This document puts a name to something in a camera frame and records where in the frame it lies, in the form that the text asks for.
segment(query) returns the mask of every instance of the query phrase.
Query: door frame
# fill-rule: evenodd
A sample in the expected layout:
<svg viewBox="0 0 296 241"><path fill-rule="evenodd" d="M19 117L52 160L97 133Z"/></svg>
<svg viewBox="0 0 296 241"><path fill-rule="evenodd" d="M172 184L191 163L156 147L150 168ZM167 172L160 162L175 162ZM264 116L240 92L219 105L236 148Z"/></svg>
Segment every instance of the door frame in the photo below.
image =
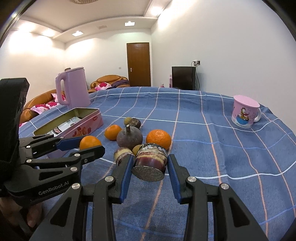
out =
<svg viewBox="0 0 296 241"><path fill-rule="evenodd" d="M143 44L147 43L148 44L148 50L149 50L149 67L150 67L150 86L152 86L152 71L151 71L151 53L150 53L150 42L135 42L135 43L126 43L126 52L127 52L127 61L128 61L128 80L130 80L130 65L129 65L129 60L128 60L128 45L129 44Z"/></svg>

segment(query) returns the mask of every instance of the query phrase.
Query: orange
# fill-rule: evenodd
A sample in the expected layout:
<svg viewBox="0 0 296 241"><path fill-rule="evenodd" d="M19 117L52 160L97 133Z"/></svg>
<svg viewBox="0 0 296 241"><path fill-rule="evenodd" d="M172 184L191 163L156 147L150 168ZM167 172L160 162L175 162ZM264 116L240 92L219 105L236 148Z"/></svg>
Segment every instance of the orange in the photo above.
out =
<svg viewBox="0 0 296 241"><path fill-rule="evenodd" d="M105 131L105 137L110 141L116 141L118 133L121 131L121 127L118 125L112 125Z"/></svg>
<svg viewBox="0 0 296 241"><path fill-rule="evenodd" d="M172 138L163 130L153 130L148 133L146 143L155 143L168 150L172 143Z"/></svg>
<svg viewBox="0 0 296 241"><path fill-rule="evenodd" d="M80 148L80 150L83 150L83 149L91 148L94 146L100 146L100 145L102 145L102 143L100 142L100 140L98 138L93 137L93 136L85 136L80 141L79 148Z"/></svg>

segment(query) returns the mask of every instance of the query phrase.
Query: plaid tablecloth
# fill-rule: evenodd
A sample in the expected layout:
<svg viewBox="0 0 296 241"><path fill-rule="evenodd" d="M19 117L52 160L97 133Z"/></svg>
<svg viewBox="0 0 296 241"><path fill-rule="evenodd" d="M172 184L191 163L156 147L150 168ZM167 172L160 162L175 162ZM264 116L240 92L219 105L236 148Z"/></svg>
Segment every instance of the plaid tablecloth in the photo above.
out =
<svg viewBox="0 0 296 241"><path fill-rule="evenodd" d="M104 130L111 124L124 127L123 119L130 116L144 124L143 136L153 129L167 131L173 139L170 153L192 176L212 185L229 183L269 240L280 240L296 217L296 137L268 108L261 106L261 120L246 130L231 121L233 98L220 94L131 87L98 91L90 98L89 107L99 108L103 116L104 125L93 135L106 154L83 169L83 185L112 173L118 146L104 137ZM20 128L20 137L33 135L66 111L66 106L59 106L44 112ZM56 200L46 201L47 210ZM87 240L91 240L91 211L90 205ZM132 176L127 199L114 205L113 211L118 241L183 240L187 206L174 199L168 175L156 183ZM213 240L212 219L209 240Z"/></svg>

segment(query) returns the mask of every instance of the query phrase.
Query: wooden door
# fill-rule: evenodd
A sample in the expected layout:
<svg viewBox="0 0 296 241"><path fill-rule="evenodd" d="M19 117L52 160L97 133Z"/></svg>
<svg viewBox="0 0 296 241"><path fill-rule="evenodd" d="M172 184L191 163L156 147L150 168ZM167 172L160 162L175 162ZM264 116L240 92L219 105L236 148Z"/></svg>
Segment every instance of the wooden door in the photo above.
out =
<svg viewBox="0 0 296 241"><path fill-rule="evenodd" d="M151 86L149 43L127 44L130 86Z"/></svg>

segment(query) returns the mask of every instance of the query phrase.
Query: pink mug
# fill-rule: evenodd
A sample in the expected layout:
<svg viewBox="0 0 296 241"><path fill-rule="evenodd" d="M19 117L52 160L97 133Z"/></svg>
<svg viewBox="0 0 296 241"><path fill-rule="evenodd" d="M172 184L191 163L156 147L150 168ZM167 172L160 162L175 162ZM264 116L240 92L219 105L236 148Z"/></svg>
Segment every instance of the pink mug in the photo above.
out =
<svg viewBox="0 0 296 241"><path fill-rule="evenodd" d="M243 96L235 95L231 120L239 127L249 129L254 122L261 118L260 105L257 101Z"/></svg>

